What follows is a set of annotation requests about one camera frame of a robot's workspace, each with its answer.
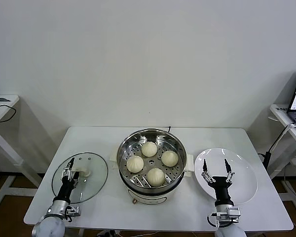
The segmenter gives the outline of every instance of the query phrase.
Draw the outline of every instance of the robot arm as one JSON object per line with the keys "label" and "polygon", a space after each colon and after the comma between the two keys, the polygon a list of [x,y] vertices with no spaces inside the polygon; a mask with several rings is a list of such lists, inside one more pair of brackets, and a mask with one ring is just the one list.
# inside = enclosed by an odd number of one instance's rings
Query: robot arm
{"label": "robot arm", "polygon": [[70,195],[78,184],[79,172],[72,172],[74,158],[72,158],[62,172],[62,186],[47,213],[34,226],[32,237],[63,237],[65,224],[63,220],[72,221],[72,217],[80,216],[79,207],[71,207]]}
{"label": "robot arm", "polygon": [[[231,166],[224,160],[227,176],[211,176],[208,172],[206,161],[204,160],[202,176],[207,184],[215,190],[216,212],[207,216],[208,223],[213,227],[218,227],[215,232],[216,237],[245,237],[245,232],[235,223],[239,223],[240,209],[234,207],[234,203],[228,193],[228,188],[232,185],[232,176],[235,174],[231,171]],[[216,221],[213,224],[210,217],[215,217]]]}

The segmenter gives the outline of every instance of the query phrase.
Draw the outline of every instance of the table leg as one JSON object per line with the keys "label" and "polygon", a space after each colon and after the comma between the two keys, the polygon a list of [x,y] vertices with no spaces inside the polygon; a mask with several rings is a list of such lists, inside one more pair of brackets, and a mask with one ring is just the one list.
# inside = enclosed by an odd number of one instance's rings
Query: table leg
{"label": "table leg", "polygon": [[0,189],[0,203],[5,195],[9,196],[23,196],[34,197],[37,189],[24,189],[24,188],[10,188],[15,176],[8,176],[3,186]]}
{"label": "table leg", "polygon": [[292,201],[294,206],[296,207],[296,192],[293,187],[289,183],[289,181],[282,181],[282,185],[287,191],[287,193],[279,194],[282,201]]}
{"label": "table leg", "polygon": [[42,178],[31,168],[27,165],[24,160],[16,153],[16,151],[4,140],[3,137],[0,135],[0,146],[3,150],[8,154],[6,156],[8,160],[14,164],[19,171],[25,175],[36,187],[38,187],[41,183]]}
{"label": "table leg", "polygon": [[276,159],[276,161],[269,166],[267,173],[273,179],[281,170],[296,156],[296,142],[290,144]]}

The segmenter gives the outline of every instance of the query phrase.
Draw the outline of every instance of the black cable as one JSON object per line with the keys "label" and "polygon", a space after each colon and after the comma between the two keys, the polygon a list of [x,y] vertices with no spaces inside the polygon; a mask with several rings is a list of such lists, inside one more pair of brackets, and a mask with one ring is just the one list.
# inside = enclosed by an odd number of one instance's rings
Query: black cable
{"label": "black cable", "polygon": [[208,222],[208,224],[210,224],[211,226],[216,227],[216,225],[214,225],[214,224],[209,220],[209,216],[207,216],[207,222]]}
{"label": "black cable", "polygon": [[1,123],[1,122],[8,122],[8,121],[11,120],[11,119],[14,117],[14,115],[16,114],[16,109],[15,109],[15,108],[10,107],[10,106],[8,106],[8,105],[0,105],[0,107],[2,107],[2,106],[6,106],[6,107],[8,107],[8,108],[14,110],[14,113],[12,114],[12,116],[11,116],[10,118],[8,118],[8,119],[6,119],[6,120],[3,120],[3,121],[0,121],[0,123]]}
{"label": "black cable", "polygon": [[[214,224],[209,220],[209,216],[207,216],[207,222],[208,222],[208,224],[210,224],[211,226],[216,227],[216,225],[214,225]],[[225,227],[231,226],[231,224],[233,224],[233,218],[231,218],[231,221],[230,221],[227,225],[219,226],[219,228],[225,228]]]}
{"label": "black cable", "polygon": [[272,147],[275,145],[275,143],[276,143],[277,140],[280,138],[280,136],[282,136],[283,132],[285,131],[285,129],[286,129],[288,126],[290,126],[290,124],[287,125],[287,126],[283,129],[283,131],[280,133],[280,135],[278,135],[278,137],[276,138],[275,142],[272,144],[272,146],[270,147],[270,149],[268,149],[268,152],[271,151]]}

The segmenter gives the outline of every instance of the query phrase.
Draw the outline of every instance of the white wall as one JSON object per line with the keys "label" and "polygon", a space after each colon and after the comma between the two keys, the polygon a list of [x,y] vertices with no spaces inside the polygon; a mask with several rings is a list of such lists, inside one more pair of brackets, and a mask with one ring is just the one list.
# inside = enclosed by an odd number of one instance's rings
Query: white wall
{"label": "white wall", "polygon": [[294,73],[296,0],[0,0],[0,94],[56,147],[72,125],[249,129]]}

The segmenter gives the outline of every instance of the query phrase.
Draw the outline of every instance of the white plate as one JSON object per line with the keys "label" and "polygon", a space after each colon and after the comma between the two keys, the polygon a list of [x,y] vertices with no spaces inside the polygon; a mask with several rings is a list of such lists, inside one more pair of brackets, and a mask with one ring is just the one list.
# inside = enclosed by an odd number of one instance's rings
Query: white plate
{"label": "white plate", "polygon": [[224,159],[228,161],[232,172],[235,172],[231,179],[233,183],[228,189],[231,200],[235,205],[244,204],[255,196],[258,190],[258,180],[249,163],[235,152],[224,148],[212,148],[199,154],[194,163],[198,183],[212,198],[216,199],[215,191],[208,186],[202,177],[204,159],[206,159],[207,169],[212,177],[226,176]]}

